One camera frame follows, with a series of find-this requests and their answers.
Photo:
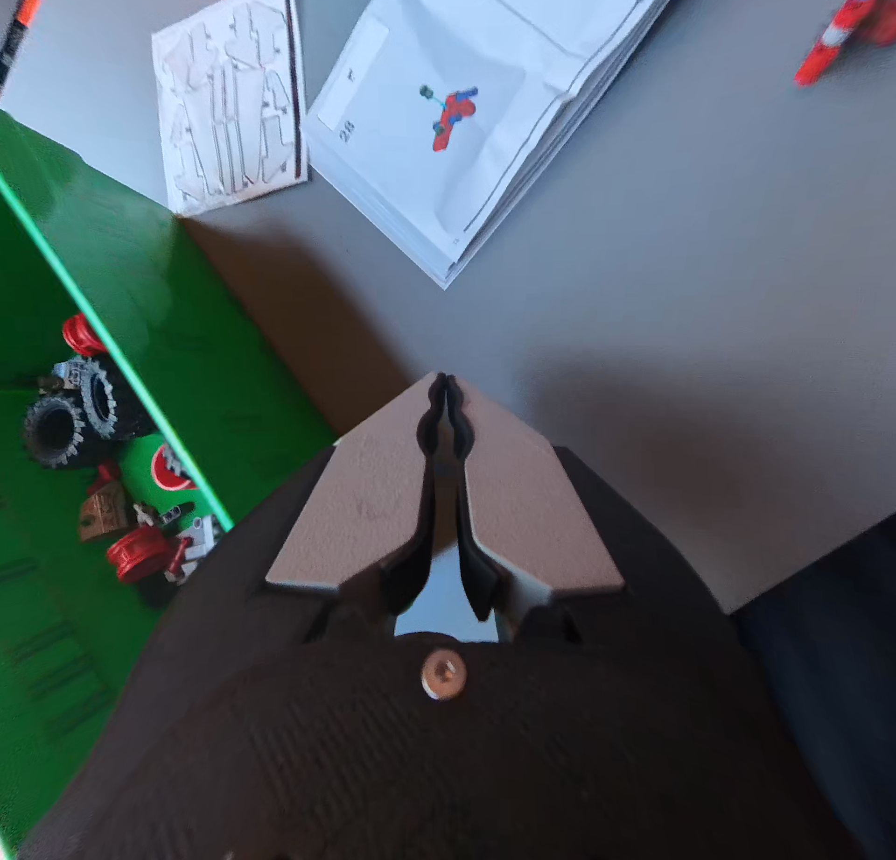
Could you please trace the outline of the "person's dark trousers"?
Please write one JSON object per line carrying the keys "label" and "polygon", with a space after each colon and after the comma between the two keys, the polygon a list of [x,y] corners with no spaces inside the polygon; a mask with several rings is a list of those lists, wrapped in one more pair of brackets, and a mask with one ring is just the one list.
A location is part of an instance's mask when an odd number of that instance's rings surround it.
{"label": "person's dark trousers", "polygon": [[799,752],[866,858],[895,857],[895,516],[734,612]]}

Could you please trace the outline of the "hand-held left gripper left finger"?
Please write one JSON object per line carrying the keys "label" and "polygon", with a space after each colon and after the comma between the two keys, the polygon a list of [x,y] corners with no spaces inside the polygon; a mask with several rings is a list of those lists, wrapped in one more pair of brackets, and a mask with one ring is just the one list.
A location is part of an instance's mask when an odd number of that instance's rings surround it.
{"label": "hand-held left gripper left finger", "polygon": [[335,446],[265,583],[400,615],[430,573],[447,377],[430,373]]}

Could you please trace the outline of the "black lego tire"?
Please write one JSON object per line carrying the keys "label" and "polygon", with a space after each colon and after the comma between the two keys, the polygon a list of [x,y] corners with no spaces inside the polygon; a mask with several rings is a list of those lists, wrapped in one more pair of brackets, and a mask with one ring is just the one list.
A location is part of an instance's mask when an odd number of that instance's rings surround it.
{"label": "black lego tire", "polygon": [[138,396],[116,361],[108,354],[70,361],[81,390],[88,423],[103,440],[126,441],[144,436],[144,414]]}
{"label": "black lego tire", "polygon": [[25,449],[50,470],[88,465],[89,445],[83,409],[67,395],[42,395],[28,407],[24,424]]}

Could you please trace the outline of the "green plastic bin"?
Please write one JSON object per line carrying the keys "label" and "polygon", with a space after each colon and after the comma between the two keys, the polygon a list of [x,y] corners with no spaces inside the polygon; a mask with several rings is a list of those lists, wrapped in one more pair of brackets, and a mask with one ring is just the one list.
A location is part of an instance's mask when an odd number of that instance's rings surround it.
{"label": "green plastic bin", "polygon": [[97,463],[50,470],[25,449],[39,378],[74,353],[83,312],[156,431],[103,441],[130,495],[161,504],[163,442],[223,532],[332,440],[330,428],[183,224],[19,124],[1,122],[2,855],[14,856],[85,761],[166,602],[118,581],[111,540],[77,517]]}

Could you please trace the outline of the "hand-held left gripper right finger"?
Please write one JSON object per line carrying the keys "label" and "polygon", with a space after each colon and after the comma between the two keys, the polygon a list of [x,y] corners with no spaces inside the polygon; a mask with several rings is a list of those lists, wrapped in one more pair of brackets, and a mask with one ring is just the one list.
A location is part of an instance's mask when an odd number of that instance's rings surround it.
{"label": "hand-held left gripper right finger", "polygon": [[448,378],[462,585],[476,619],[623,592],[623,576],[552,444],[471,383]]}

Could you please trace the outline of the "white sticker sheet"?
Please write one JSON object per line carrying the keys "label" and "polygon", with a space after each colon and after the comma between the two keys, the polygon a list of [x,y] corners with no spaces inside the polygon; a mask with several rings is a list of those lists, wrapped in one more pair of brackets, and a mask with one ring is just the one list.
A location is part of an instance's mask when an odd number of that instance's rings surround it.
{"label": "white sticker sheet", "polygon": [[308,182],[296,0],[221,0],[153,34],[151,49],[175,216]]}

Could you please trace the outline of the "pile of small lego pieces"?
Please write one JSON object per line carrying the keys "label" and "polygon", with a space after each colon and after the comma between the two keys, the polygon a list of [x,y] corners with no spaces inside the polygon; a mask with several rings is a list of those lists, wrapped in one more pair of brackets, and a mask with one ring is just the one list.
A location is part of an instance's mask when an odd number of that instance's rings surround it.
{"label": "pile of small lego pieces", "polygon": [[83,543],[109,539],[112,545],[141,525],[156,526],[173,541],[175,554],[165,570],[149,577],[162,575],[168,583],[182,585],[216,547],[223,528],[213,513],[203,514],[196,504],[199,489],[167,442],[152,452],[149,474],[161,492],[161,504],[132,499],[118,464],[102,463],[79,512],[78,536]]}

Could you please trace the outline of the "lego instruction booklet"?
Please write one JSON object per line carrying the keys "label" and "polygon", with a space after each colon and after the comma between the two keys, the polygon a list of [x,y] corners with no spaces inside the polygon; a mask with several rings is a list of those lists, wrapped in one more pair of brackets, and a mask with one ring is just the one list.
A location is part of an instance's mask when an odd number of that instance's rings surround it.
{"label": "lego instruction booklet", "polygon": [[315,171],[442,289],[672,0],[370,0],[304,126]]}

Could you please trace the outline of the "orange black pen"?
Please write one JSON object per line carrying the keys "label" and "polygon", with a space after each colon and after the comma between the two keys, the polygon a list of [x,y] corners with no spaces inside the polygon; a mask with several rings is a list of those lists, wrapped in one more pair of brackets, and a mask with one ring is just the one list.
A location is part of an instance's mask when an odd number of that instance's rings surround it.
{"label": "orange black pen", "polygon": [[1,91],[6,87],[21,45],[42,0],[14,0],[8,16],[2,15]]}

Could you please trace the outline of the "red lego assembly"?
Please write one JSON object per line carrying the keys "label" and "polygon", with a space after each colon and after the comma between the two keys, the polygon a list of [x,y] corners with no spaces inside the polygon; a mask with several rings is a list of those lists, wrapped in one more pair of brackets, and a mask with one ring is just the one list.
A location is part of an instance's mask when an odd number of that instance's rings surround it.
{"label": "red lego assembly", "polygon": [[794,83],[808,87],[830,68],[859,25],[872,14],[879,0],[845,0],[818,36],[794,75]]}

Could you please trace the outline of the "red lego wheel hub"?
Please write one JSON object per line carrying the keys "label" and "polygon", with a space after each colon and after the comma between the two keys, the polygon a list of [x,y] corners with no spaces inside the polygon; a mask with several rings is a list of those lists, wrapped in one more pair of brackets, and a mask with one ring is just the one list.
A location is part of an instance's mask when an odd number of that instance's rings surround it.
{"label": "red lego wheel hub", "polygon": [[174,557],[173,541],[156,526],[141,525],[106,549],[119,582],[129,585],[165,570]]}
{"label": "red lego wheel hub", "polygon": [[63,323],[61,331],[65,343],[83,358],[108,354],[106,346],[83,312],[69,317]]}

